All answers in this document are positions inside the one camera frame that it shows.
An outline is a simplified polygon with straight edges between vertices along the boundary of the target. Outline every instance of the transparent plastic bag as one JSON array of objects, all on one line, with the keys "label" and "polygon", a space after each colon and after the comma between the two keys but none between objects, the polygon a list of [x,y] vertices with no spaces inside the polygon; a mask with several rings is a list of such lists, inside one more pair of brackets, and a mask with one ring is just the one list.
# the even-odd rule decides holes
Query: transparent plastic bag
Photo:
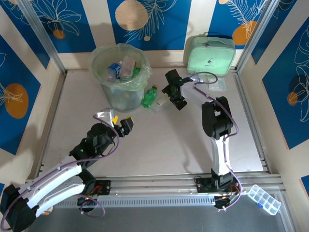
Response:
[{"label": "transparent plastic bag", "polygon": [[[108,82],[106,79],[107,68],[112,63],[122,61],[125,56],[135,59],[136,67],[140,68],[140,73],[126,81]],[[143,51],[124,43],[96,48],[88,58],[88,69],[100,84],[125,91],[143,90],[147,86],[148,78],[152,74],[149,60]]]}]

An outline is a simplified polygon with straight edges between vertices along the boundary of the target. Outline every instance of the trash can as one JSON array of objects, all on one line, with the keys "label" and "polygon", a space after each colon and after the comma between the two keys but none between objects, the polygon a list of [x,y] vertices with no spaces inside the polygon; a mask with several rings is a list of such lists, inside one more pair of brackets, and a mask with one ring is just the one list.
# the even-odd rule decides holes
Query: trash can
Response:
[{"label": "trash can", "polygon": [[[140,68],[139,74],[126,81],[110,82],[108,80],[108,67],[113,63],[119,63],[125,56],[135,59],[136,67]],[[130,112],[140,106],[144,88],[152,74],[149,60],[143,51],[123,43],[115,46],[98,47],[88,59],[88,68],[101,84],[107,99],[115,110]]]}]

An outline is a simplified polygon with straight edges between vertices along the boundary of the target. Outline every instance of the green bag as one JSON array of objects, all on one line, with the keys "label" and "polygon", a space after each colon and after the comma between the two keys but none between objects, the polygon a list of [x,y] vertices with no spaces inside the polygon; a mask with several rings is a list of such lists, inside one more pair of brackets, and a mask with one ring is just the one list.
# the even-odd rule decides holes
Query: green bag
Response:
[{"label": "green bag", "polygon": [[191,43],[188,73],[210,72],[224,76],[235,57],[235,44],[231,39],[195,37]]}]

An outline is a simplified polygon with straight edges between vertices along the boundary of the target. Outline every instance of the green plastic bottle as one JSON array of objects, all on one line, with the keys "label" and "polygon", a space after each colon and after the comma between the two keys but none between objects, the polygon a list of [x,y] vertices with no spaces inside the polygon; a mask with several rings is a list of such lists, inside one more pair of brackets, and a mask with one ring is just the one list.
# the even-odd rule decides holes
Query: green plastic bottle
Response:
[{"label": "green plastic bottle", "polygon": [[149,90],[147,90],[146,94],[144,95],[143,99],[142,99],[141,102],[140,102],[140,104],[141,104],[144,108],[150,109],[151,104],[155,101],[156,89],[157,89],[157,86],[156,86],[156,85],[153,85],[152,88],[150,88]]}]

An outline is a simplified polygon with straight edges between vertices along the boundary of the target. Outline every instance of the metal grille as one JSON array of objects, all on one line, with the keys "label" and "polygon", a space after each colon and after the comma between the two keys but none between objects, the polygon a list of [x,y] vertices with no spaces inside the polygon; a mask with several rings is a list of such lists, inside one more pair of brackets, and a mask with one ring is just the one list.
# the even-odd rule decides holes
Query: metal grille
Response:
[{"label": "metal grille", "polygon": [[[213,196],[188,197],[108,197],[98,200],[105,208],[115,207],[163,207],[163,206],[199,206],[215,205]],[[55,208],[77,207],[77,199],[69,198],[54,206]]]}]

